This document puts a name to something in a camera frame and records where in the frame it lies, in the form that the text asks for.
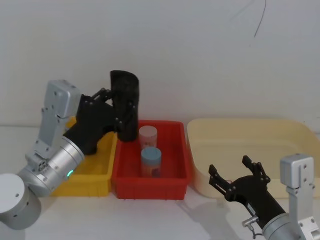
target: robotic arm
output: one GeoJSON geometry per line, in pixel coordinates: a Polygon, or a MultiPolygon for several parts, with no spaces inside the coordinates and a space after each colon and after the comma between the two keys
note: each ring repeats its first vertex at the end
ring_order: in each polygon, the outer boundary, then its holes
{"type": "Polygon", "coordinates": [[[289,193],[289,214],[267,190],[270,178],[262,164],[252,163],[244,156],[242,163],[252,175],[240,177],[228,183],[210,165],[209,184],[224,195],[229,202],[245,206],[251,217],[242,222],[253,233],[267,240],[320,240],[320,231],[312,214],[314,182],[314,159],[305,154],[287,156],[280,161],[281,183],[289,193]],[[252,226],[257,223],[262,234],[256,234],[252,226]]]}
{"type": "Polygon", "coordinates": [[[40,216],[38,197],[49,196],[84,160],[97,151],[98,141],[117,132],[133,141],[138,132],[139,80],[126,71],[110,73],[111,90],[81,95],[65,80],[50,81],[42,122],[27,166],[16,174],[0,175],[0,221],[16,230],[31,226],[40,216]],[[112,99],[112,106],[106,101],[112,99]],[[76,123],[65,132],[70,117],[76,123]]]}

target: white wall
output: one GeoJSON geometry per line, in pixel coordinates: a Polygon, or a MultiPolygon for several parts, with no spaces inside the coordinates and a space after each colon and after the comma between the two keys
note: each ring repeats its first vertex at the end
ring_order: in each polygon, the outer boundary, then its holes
{"type": "Polygon", "coordinates": [[[140,116],[286,117],[320,131],[319,0],[0,0],[0,124],[38,125],[48,80],[140,79],[140,116]]]}

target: metal bracket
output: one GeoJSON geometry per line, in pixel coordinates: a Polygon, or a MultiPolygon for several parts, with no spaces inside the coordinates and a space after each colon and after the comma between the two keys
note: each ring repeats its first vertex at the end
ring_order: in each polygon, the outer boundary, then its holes
{"type": "Polygon", "coordinates": [[[80,97],[80,91],[66,80],[49,81],[41,109],[38,138],[32,150],[25,155],[34,171],[41,172],[47,165],[47,159],[60,147],[66,123],[76,115],[80,97]]]}
{"type": "Polygon", "coordinates": [[[306,154],[284,157],[280,162],[281,183],[289,193],[289,218],[301,240],[320,240],[313,217],[314,159],[306,154]]]}

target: blue lid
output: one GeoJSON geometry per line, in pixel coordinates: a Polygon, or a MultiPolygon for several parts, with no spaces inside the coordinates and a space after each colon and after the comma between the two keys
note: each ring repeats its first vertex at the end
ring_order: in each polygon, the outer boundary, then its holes
{"type": "Polygon", "coordinates": [[[160,149],[149,146],[141,151],[141,161],[145,165],[154,166],[161,164],[161,151],[160,149]]]}

